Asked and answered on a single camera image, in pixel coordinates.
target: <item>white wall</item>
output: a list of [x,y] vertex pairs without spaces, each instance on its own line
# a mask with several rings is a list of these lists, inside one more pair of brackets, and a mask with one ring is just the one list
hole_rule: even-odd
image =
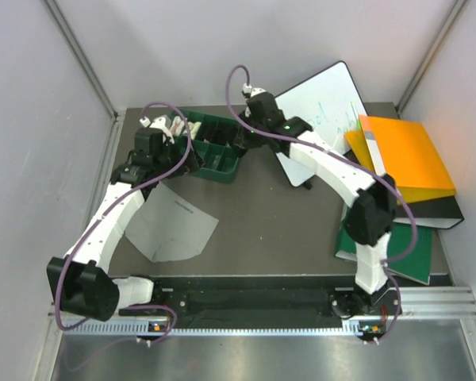
[[337,60],[365,101],[397,102],[452,3],[59,0],[118,110],[224,104],[225,77],[240,63],[278,93]]
[[81,232],[110,119],[40,1],[0,1],[0,380],[29,379],[45,268]]
[[476,296],[476,0],[403,114],[421,121],[451,173],[466,220],[442,233],[458,279]]

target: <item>gray tabletop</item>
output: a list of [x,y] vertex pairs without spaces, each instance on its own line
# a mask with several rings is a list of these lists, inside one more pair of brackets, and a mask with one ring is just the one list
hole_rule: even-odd
[[[394,117],[391,103],[366,104],[369,115]],[[228,116],[225,106],[191,107]],[[133,147],[140,109],[128,109],[114,166]],[[150,109],[148,116],[169,114]],[[165,182],[174,192],[219,220],[201,255],[153,264],[122,238],[109,274],[145,275],[351,275],[356,265],[333,256],[343,202],[318,178],[313,189],[293,188],[268,148],[251,150],[241,160],[232,184],[193,176]],[[440,239],[432,239],[432,273],[447,274]]]

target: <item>green binder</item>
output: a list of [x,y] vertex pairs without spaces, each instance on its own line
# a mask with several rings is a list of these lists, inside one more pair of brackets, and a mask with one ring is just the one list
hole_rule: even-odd
[[[401,254],[411,241],[411,226],[394,224],[388,243],[388,258]],[[340,224],[336,238],[335,256],[343,260],[356,261],[356,244]],[[430,282],[432,262],[432,229],[418,226],[418,242],[414,250],[403,260],[388,265],[392,272],[418,283]]]

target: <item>paper sheet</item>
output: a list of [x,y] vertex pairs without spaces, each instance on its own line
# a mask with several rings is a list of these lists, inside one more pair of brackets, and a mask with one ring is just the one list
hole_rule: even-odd
[[132,217],[125,236],[151,262],[188,260],[202,253],[217,223],[160,183]]

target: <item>orange folder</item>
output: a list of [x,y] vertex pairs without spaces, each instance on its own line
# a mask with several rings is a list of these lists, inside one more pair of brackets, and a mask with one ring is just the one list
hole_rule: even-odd
[[406,202],[453,196],[455,185],[421,123],[359,116],[363,131],[346,133],[346,140],[358,161],[374,170],[378,158],[369,145],[377,144],[386,172],[393,176]]

